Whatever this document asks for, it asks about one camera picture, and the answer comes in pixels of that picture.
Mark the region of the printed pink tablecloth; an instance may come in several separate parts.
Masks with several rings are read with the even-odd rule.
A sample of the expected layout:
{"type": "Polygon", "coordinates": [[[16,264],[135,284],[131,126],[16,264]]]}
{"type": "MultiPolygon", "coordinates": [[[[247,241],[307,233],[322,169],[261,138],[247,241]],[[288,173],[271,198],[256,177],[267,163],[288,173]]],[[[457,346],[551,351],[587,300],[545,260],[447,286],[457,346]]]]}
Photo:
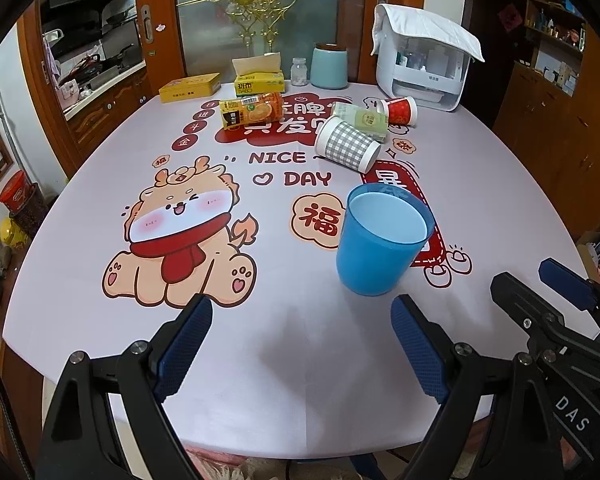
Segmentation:
{"type": "MultiPolygon", "coordinates": [[[[187,443],[232,454],[309,458],[395,448],[420,440],[437,409],[422,393],[390,323],[390,295],[341,284],[340,212],[363,178],[320,159],[317,126],[340,99],[373,104],[379,91],[288,93],[285,118],[223,132],[215,99],[152,99],[96,150],[35,235],[10,300],[5,339],[57,380],[70,353],[111,356],[178,313],[158,278],[123,257],[133,205],[156,173],[207,157],[239,200],[232,254],[216,252],[194,276],[214,300],[211,330],[166,412],[187,443]]],[[[550,201],[493,132],[464,108],[421,110],[395,131],[370,178],[426,202],[437,233],[423,262],[396,286],[455,341],[509,359],[526,334],[490,294],[507,271],[586,336],[597,327],[538,277],[554,258],[582,261],[550,201]]]]}

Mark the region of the red round tin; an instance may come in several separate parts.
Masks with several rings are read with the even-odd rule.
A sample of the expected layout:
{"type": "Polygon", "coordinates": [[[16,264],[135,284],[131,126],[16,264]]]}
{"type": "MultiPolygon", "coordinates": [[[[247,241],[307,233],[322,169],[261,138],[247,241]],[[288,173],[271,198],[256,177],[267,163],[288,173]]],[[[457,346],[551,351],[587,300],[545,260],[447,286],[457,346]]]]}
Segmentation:
{"type": "Polygon", "coordinates": [[[32,192],[32,182],[28,174],[20,169],[6,182],[0,193],[0,202],[11,214],[16,214],[23,207],[32,192]]]}

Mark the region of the teal canister with lid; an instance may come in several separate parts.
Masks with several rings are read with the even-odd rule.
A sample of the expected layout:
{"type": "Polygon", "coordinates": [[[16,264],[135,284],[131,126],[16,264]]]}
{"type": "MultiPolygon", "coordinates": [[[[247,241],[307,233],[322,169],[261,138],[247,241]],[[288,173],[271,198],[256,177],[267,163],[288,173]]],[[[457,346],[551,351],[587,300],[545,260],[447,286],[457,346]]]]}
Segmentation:
{"type": "Polygon", "coordinates": [[[338,44],[317,44],[314,47],[311,69],[311,84],[314,87],[340,90],[348,85],[347,49],[338,44]]]}

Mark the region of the small clear pill bottle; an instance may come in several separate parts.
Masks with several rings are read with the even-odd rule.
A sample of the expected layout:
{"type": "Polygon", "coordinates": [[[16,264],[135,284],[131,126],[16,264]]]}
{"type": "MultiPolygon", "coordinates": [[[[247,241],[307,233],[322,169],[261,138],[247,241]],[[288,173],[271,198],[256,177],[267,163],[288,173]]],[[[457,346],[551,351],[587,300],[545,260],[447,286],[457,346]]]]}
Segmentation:
{"type": "Polygon", "coordinates": [[[305,58],[292,59],[290,83],[295,87],[303,87],[309,83],[308,66],[306,66],[305,58]]]}

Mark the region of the white cloth on organizer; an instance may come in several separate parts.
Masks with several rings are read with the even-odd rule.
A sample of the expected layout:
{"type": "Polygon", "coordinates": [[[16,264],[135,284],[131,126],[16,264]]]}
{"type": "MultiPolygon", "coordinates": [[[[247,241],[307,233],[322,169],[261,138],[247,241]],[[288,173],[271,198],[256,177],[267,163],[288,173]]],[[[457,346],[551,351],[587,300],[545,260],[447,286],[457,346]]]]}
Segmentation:
{"type": "Polygon", "coordinates": [[[448,18],[412,6],[378,3],[374,9],[371,55],[378,55],[382,24],[403,37],[424,38],[461,50],[479,62],[486,62],[476,36],[448,18]]]}

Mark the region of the grey checked paper cup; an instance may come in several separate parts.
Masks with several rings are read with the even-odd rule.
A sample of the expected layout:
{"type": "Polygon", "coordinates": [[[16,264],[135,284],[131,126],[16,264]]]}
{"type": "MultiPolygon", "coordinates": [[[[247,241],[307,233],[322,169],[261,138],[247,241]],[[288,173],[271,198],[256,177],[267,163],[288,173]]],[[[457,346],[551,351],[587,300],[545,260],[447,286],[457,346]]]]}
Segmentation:
{"type": "Polygon", "coordinates": [[[332,116],[316,130],[314,148],[317,156],[355,170],[359,174],[367,174],[380,152],[381,145],[343,119],[332,116]]]}

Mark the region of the yellow tissue box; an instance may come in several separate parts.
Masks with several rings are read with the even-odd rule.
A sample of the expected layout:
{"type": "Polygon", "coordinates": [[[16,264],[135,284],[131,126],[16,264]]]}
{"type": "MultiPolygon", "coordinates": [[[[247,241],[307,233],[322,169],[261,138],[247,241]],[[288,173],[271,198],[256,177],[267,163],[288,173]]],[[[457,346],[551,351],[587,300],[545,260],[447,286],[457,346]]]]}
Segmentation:
{"type": "Polygon", "coordinates": [[[234,89],[238,98],[286,91],[279,52],[268,52],[251,58],[234,58],[232,64],[236,75],[234,89]]]}

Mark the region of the blue plastic cup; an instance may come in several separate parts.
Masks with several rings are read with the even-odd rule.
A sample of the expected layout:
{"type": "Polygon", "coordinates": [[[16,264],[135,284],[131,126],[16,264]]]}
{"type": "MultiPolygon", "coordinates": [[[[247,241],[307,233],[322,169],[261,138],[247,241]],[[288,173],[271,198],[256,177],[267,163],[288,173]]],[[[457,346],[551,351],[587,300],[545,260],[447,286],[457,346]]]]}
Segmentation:
{"type": "Polygon", "coordinates": [[[393,290],[434,232],[434,216],[410,191],[385,183],[354,188],[336,255],[341,283],[362,296],[393,290]]]}

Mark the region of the orange juice carton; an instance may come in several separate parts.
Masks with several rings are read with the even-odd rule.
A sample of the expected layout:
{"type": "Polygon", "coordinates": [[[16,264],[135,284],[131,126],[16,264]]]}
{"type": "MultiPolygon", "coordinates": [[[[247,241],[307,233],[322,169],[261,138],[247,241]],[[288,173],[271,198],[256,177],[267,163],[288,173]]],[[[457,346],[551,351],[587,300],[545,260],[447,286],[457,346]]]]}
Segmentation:
{"type": "Polygon", "coordinates": [[[269,124],[282,119],[283,97],[278,92],[255,94],[220,102],[224,129],[269,124]]]}

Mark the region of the white cosmetics organizer box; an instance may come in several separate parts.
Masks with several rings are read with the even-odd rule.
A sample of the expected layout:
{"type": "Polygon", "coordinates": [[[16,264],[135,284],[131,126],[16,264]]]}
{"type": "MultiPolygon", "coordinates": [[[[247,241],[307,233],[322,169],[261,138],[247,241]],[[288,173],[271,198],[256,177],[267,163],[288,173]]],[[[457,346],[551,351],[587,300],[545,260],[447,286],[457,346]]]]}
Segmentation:
{"type": "Polygon", "coordinates": [[[411,96],[418,105],[452,112],[460,104],[472,57],[439,41],[397,34],[382,22],[376,80],[391,99],[411,96]]]}

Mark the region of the red paper cup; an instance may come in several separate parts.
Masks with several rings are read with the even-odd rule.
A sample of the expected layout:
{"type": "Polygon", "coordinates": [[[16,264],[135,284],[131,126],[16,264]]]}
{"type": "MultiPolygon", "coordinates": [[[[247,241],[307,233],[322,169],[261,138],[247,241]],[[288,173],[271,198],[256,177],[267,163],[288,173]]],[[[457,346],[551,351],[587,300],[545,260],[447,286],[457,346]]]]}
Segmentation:
{"type": "Polygon", "coordinates": [[[387,116],[388,123],[392,126],[415,127],[417,125],[417,103],[411,96],[380,100],[378,106],[381,113],[387,116]]]}

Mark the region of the flat yellow box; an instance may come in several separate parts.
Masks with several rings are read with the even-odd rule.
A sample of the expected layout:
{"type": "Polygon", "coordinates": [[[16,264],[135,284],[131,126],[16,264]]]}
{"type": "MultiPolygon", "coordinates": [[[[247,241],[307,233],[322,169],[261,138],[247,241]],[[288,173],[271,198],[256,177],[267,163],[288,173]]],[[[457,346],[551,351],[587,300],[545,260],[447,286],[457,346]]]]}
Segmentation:
{"type": "Polygon", "coordinates": [[[163,103],[212,96],[221,88],[221,74],[211,73],[174,79],[159,89],[163,103]]]}

